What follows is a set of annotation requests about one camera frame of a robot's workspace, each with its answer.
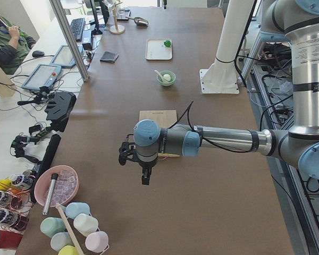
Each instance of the white pillar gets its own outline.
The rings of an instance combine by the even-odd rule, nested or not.
[[[242,34],[255,0],[230,0],[225,16],[216,57],[220,61],[235,59]],[[238,94],[237,73],[234,62],[222,63],[215,58],[209,69],[200,70],[201,89],[204,94]]]

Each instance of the red cup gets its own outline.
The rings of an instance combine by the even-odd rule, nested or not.
[[[0,230],[0,249],[16,250],[21,239],[21,234]]]

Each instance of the white tray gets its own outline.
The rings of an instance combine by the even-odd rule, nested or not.
[[[164,41],[169,40],[171,47],[166,47]],[[147,60],[170,60],[172,58],[172,41],[169,38],[148,39],[145,50]]]

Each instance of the tablet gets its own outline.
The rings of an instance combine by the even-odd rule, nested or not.
[[[82,53],[83,47],[78,46],[78,50]],[[60,46],[59,50],[52,58],[51,64],[60,65],[62,68],[72,68],[75,66],[75,61],[68,45]]]
[[[61,71],[60,65],[39,64],[21,88],[40,91],[40,87],[47,86],[51,89]]]

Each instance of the computer mouse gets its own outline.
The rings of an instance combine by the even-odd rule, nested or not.
[[[45,52],[43,52],[42,50],[35,50],[34,52],[32,52],[32,57],[42,57],[45,56]]]

